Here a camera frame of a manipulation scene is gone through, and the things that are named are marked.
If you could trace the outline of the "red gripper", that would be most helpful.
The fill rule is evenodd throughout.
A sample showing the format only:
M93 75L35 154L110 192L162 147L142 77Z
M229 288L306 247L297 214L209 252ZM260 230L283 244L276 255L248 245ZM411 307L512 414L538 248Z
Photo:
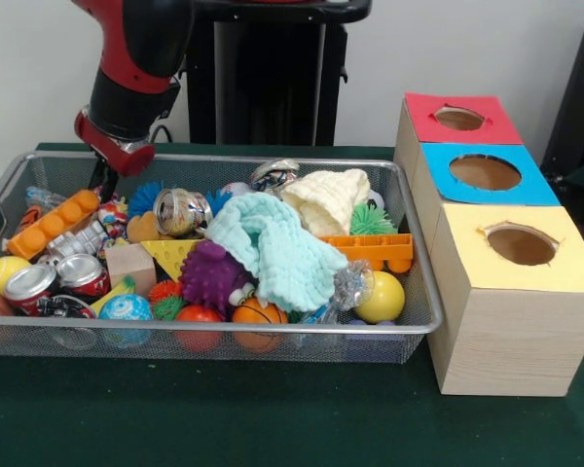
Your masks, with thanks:
M91 188L102 185L102 202L109 202L113 197L119 174L121 176L138 175L151 163L156 154L154 145L147 139L126 141L106 134L92 123L87 109L82 109L77 114L74 130L83 142L102 157L96 160L90 180ZM109 166L105 180L104 162Z

